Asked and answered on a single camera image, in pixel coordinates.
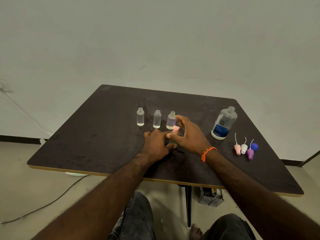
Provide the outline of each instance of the person's right arm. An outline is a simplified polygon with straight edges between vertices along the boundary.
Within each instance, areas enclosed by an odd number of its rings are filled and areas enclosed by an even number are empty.
[[[177,120],[185,127],[185,135],[169,133],[168,138],[198,156],[211,147],[196,124],[181,115],[177,115]],[[263,239],[320,239],[317,223],[238,169],[217,150],[210,150],[205,162]]]

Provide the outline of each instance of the person's right hand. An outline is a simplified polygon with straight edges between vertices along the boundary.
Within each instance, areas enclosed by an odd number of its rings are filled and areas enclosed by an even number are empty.
[[[185,127],[184,136],[178,136],[173,133],[169,133],[166,135],[166,137],[177,142],[187,151],[201,157],[203,152],[211,147],[209,141],[206,139],[199,126],[192,123],[187,117],[177,115],[176,119],[180,126]]]

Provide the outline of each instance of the person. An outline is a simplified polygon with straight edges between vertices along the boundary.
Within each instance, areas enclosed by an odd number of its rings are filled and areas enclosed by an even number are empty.
[[[199,157],[211,147],[196,124],[181,115],[176,118],[185,127],[183,137],[158,129],[144,133],[145,144],[139,154],[33,239],[155,239],[150,203],[143,194],[134,191],[147,169],[177,146],[165,145],[165,138]],[[218,150],[210,150],[205,163],[216,173],[263,239],[320,239],[317,223],[238,169]],[[193,224],[189,239],[255,238],[244,220],[228,214],[219,218],[204,234]]]

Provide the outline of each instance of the jeans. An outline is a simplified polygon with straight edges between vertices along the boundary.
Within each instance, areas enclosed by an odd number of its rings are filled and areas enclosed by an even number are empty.
[[[155,240],[153,215],[146,196],[134,192],[122,212],[118,222],[107,238],[108,240]],[[235,214],[220,217],[207,230],[200,240],[255,240],[248,223]]]

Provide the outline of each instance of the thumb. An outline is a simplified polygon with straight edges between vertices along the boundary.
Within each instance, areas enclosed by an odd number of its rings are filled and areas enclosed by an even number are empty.
[[[182,136],[178,136],[176,134],[173,133],[169,133],[166,135],[167,138],[177,142],[178,144],[180,144],[182,142],[183,137]]]
[[[168,145],[166,145],[166,148],[171,151],[173,149],[175,149],[177,147],[177,144],[174,144],[174,143],[170,143]]]

